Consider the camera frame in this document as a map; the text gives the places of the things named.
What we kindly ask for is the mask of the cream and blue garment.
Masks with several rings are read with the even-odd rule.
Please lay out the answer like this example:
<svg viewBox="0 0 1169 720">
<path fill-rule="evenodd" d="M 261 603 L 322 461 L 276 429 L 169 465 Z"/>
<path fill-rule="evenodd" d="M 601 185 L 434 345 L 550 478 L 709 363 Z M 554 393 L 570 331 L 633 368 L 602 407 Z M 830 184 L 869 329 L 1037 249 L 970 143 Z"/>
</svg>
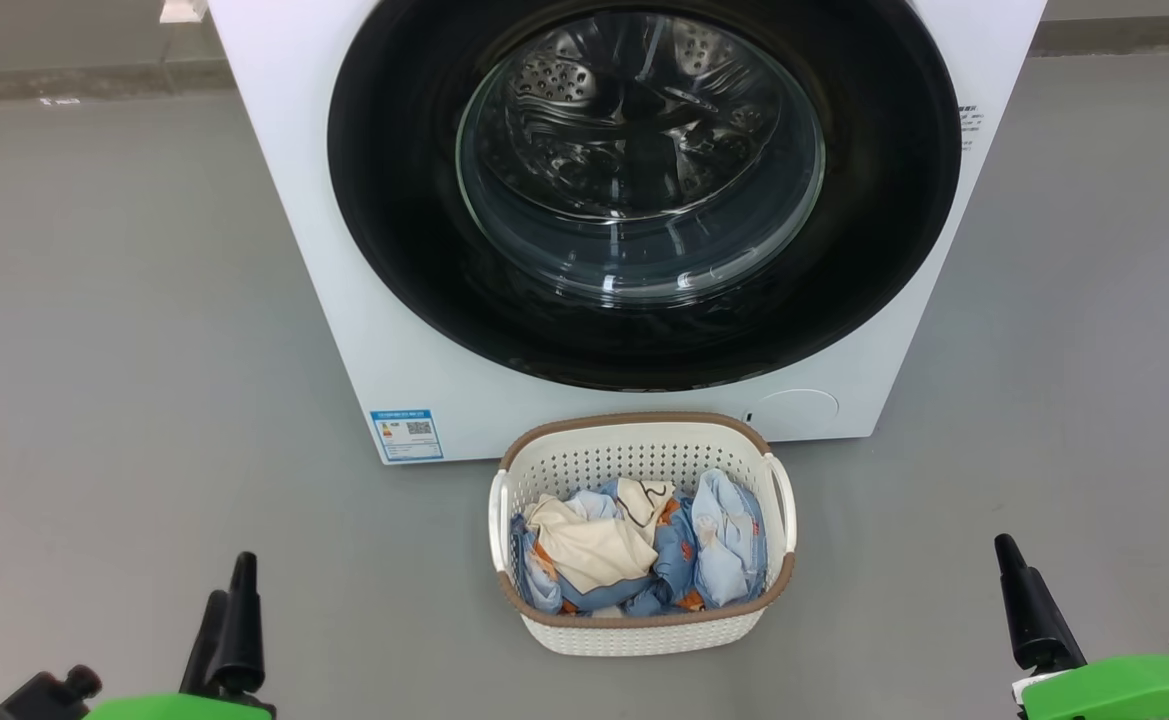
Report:
<svg viewBox="0 0 1169 720">
<path fill-rule="evenodd" d="M 675 483 L 620 478 L 540 496 L 512 519 L 516 583 L 540 612 L 656 618 L 699 612 L 698 544 Z"/>
</svg>

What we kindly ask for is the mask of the white front-load washing machine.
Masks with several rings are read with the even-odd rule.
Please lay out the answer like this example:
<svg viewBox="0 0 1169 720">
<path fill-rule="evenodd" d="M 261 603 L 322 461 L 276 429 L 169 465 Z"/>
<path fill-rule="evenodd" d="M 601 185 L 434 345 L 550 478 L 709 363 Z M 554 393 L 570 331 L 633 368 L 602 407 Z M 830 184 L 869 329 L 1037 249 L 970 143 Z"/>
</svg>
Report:
<svg viewBox="0 0 1169 720">
<path fill-rule="evenodd" d="M 907 0 L 936 40 L 959 106 L 978 105 L 985 115 L 973 151 L 962 151 L 955 202 L 936 245 L 895 299 L 839 342 L 748 381 L 689 392 L 602 392 L 516 372 L 438 332 L 379 278 L 343 219 L 327 141 L 334 82 L 378 4 L 209 1 L 369 432 L 371 411 L 428 409 L 442 462 L 454 462 L 494 459 L 524 432 L 553 421 L 629 413 L 712 413 L 743 421 L 754 402 L 786 389 L 818 389 L 839 401 L 839 415 L 821 439 L 872 434 L 1049 0 Z"/>
</svg>

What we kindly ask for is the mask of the light blue patterned garment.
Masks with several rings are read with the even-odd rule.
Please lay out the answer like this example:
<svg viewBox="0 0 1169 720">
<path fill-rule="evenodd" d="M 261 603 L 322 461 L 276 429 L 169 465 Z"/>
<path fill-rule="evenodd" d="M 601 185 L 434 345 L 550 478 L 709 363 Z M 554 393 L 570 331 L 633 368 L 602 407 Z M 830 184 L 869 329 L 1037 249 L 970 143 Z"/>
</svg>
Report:
<svg viewBox="0 0 1169 720">
<path fill-rule="evenodd" d="M 758 497 L 720 469 L 700 475 L 690 508 L 697 542 L 694 586 L 707 609 L 762 596 L 768 551 Z"/>
</svg>

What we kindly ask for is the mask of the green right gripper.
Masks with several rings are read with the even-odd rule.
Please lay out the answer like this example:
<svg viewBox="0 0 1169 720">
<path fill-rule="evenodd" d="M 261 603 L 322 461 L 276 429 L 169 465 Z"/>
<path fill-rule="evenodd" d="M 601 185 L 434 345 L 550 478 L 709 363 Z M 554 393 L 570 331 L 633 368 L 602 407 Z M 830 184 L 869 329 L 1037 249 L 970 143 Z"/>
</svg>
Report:
<svg viewBox="0 0 1169 720">
<path fill-rule="evenodd" d="M 1169 655 L 1125 655 L 1087 664 L 1042 577 L 1014 536 L 994 539 L 1015 664 L 1059 671 L 1019 681 L 1026 720 L 1169 720 Z"/>
</svg>

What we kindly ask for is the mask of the washing machine glass door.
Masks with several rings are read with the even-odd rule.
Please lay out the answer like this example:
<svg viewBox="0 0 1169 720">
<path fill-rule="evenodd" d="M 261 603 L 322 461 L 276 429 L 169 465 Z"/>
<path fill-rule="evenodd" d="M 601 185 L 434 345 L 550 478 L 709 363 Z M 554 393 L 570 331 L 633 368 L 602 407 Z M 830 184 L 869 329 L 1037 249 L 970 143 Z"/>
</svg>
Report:
<svg viewBox="0 0 1169 720">
<path fill-rule="evenodd" d="M 902 290 L 962 167 L 907 0 L 380 0 L 328 167 L 364 258 L 484 359 L 602 392 L 798 364 Z"/>
</svg>

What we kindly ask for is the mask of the cream perforated laundry basket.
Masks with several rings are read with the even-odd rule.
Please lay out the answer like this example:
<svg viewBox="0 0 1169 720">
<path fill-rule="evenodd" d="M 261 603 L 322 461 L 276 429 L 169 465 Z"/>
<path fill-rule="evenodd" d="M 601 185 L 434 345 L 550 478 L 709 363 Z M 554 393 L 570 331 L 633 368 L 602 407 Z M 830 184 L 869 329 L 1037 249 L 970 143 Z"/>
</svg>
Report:
<svg viewBox="0 0 1169 720">
<path fill-rule="evenodd" d="M 726 471 L 758 497 L 770 561 L 762 596 L 748 603 L 656 616 L 599 618 L 540 612 L 516 583 L 516 515 L 540 496 L 569 498 L 628 478 L 675 483 L 690 501 L 704 471 Z M 796 561 L 796 503 L 788 471 L 743 421 L 712 413 L 629 413 L 553 421 L 517 438 L 487 493 L 494 579 L 526 629 L 547 650 L 577 657 L 644 657 L 724 646 L 743 638 L 788 587 Z"/>
</svg>

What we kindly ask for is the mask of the round white filter cover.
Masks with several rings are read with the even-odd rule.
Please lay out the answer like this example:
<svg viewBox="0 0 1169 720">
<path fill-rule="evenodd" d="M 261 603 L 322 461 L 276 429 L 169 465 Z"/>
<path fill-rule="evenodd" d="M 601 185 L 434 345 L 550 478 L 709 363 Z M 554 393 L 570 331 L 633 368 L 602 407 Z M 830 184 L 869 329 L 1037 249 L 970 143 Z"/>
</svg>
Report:
<svg viewBox="0 0 1169 720">
<path fill-rule="evenodd" d="M 741 420 L 768 443 L 809 441 L 825 437 L 839 410 L 839 401 L 825 392 L 786 389 L 754 402 Z"/>
</svg>

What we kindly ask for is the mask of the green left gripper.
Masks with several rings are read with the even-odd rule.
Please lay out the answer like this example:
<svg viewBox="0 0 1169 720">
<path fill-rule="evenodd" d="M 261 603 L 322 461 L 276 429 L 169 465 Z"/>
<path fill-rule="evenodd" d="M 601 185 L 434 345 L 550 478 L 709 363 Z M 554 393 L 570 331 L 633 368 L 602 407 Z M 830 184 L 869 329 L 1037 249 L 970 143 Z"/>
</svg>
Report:
<svg viewBox="0 0 1169 720">
<path fill-rule="evenodd" d="M 203 697 L 254 694 L 264 681 L 258 556 L 242 552 L 227 591 L 206 598 L 180 693 L 115 698 L 90 708 L 84 720 L 276 720 L 264 706 Z"/>
</svg>

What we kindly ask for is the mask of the blue energy label sticker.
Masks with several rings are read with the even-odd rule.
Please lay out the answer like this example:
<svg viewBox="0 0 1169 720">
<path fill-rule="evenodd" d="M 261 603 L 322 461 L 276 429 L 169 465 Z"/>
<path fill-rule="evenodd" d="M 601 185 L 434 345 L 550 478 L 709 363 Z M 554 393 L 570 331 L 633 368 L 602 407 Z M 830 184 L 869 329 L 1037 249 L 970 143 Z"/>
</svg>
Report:
<svg viewBox="0 0 1169 720">
<path fill-rule="evenodd" d="M 430 410 L 371 411 L 368 420 L 383 464 L 444 461 L 436 420 Z"/>
</svg>

